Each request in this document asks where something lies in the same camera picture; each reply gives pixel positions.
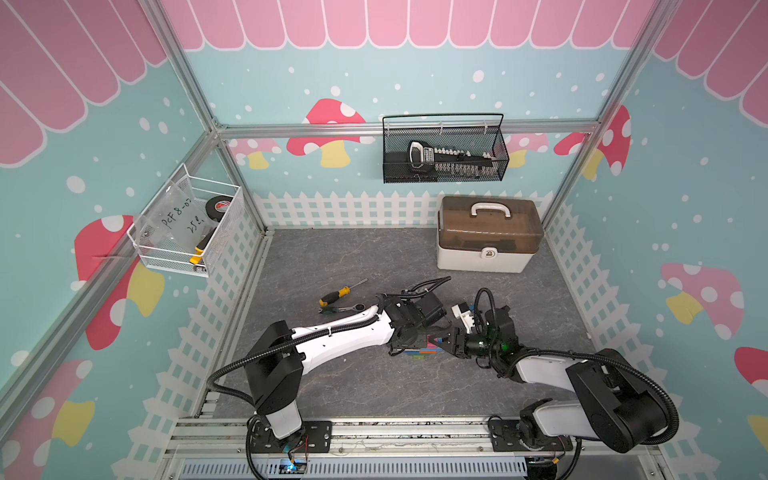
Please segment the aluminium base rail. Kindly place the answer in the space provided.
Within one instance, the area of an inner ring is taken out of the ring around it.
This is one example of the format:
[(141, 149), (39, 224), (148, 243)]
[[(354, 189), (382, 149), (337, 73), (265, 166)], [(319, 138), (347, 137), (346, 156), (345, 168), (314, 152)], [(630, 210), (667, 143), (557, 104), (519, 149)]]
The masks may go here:
[(323, 443), (295, 454), (246, 455), (243, 419), (184, 420), (160, 458), (158, 479), (670, 479), (658, 447), (619, 454), (596, 441), (540, 451), (501, 438), (484, 417), (336, 418)]

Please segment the magenta lego brick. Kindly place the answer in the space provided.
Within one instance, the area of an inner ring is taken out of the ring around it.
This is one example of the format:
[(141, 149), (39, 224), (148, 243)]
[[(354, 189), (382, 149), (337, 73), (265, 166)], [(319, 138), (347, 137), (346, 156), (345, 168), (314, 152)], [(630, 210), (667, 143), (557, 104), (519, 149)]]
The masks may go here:
[(429, 350), (439, 350), (442, 348), (442, 339), (441, 338), (427, 338), (427, 348)]

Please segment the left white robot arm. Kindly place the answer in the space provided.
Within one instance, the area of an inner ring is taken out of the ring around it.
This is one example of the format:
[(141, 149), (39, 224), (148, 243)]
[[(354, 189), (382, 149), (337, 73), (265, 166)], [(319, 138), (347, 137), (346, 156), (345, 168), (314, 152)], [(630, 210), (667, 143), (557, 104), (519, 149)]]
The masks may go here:
[(351, 352), (388, 345), (409, 349), (446, 315), (444, 305), (429, 297), (393, 300), (322, 325), (291, 329), (284, 321), (270, 325), (249, 352), (244, 366), (255, 413), (266, 420), (279, 441), (304, 433), (297, 406), (304, 375)]

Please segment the socket wrench set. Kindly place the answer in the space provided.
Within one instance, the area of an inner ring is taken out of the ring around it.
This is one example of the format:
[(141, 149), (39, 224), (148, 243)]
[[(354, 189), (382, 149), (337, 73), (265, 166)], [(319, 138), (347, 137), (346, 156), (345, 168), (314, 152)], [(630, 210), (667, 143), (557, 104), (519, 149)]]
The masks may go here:
[(438, 148), (419, 141), (409, 143), (407, 160), (409, 169), (416, 174), (484, 179), (499, 173), (498, 162), (489, 153), (476, 156), (470, 151)]

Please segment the yellow black utility knife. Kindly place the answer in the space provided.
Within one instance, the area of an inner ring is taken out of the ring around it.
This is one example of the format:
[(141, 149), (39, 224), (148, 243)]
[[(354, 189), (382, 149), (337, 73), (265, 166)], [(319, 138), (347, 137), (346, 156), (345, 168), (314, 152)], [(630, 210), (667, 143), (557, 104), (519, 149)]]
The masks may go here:
[(197, 244), (195, 247), (195, 253), (194, 255), (189, 259), (189, 262), (194, 265), (195, 267), (199, 266), (203, 262), (203, 253), (205, 252), (205, 249), (210, 242), (213, 234), (215, 233), (215, 229), (210, 230), (203, 238), (202, 240)]

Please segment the black tape roll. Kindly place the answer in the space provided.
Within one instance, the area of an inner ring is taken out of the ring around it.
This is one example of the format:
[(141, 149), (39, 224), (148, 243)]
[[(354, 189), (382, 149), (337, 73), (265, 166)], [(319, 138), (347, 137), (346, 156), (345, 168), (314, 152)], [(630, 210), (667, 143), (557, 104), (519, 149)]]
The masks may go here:
[(229, 209), (233, 198), (228, 195), (217, 195), (206, 201), (205, 211), (208, 217), (219, 223)]

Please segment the yellow black screwdriver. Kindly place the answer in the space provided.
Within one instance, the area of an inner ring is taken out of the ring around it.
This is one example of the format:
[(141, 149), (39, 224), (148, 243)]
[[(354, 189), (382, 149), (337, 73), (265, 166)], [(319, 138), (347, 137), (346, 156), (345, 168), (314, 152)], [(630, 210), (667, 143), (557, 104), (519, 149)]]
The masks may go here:
[(347, 296), (354, 288), (356, 288), (356, 287), (358, 287), (360, 285), (363, 285), (367, 281), (368, 281), (368, 279), (365, 278), (365, 279), (362, 279), (359, 282), (354, 283), (354, 284), (352, 284), (350, 286), (344, 286), (344, 287), (342, 287), (342, 288), (340, 288), (338, 290), (334, 290), (334, 291), (332, 291), (330, 293), (327, 293), (326, 295), (324, 295), (323, 297), (320, 298), (319, 305), (321, 307), (327, 307), (329, 305), (332, 305), (335, 302), (337, 302), (340, 298)]

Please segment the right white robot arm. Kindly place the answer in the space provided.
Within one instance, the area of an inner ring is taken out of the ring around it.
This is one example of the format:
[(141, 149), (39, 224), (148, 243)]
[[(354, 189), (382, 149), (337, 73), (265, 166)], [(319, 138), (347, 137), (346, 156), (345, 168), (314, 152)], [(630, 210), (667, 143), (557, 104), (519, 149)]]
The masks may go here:
[(492, 437), (504, 443), (516, 441), (529, 451), (542, 451), (589, 440), (626, 453), (638, 445), (663, 444), (678, 433), (680, 416), (671, 396), (614, 349), (587, 354), (531, 348), (514, 338), (485, 337), (462, 328), (453, 329), (439, 344), (456, 358), (485, 359), (500, 379), (574, 394), (570, 401), (536, 401), (511, 422), (491, 421)]

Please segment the clear plastic wall bin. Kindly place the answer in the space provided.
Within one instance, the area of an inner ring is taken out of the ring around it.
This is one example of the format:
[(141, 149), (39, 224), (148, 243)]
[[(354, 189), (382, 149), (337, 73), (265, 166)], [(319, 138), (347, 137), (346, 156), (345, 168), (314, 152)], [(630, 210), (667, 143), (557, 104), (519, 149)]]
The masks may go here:
[[(217, 195), (233, 198), (219, 223), (212, 221), (205, 211), (206, 201)], [(208, 278), (222, 264), (243, 213), (240, 187), (194, 176), (182, 164), (134, 218), (127, 237), (144, 267)], [(212, 229), (215, 233), (203, 253), (203, 262), (195, 267), (189, 259), (197, 244)]]

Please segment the white toolbox brown lid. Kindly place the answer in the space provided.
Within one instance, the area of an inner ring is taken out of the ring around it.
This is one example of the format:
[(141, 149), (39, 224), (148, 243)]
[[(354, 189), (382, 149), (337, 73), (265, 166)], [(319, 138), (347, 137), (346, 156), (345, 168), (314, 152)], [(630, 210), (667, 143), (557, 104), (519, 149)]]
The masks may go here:
[(438, 211), (437, 267), (449, 271), (521, 273), (544, 231), (527, 199), (446, 196)]

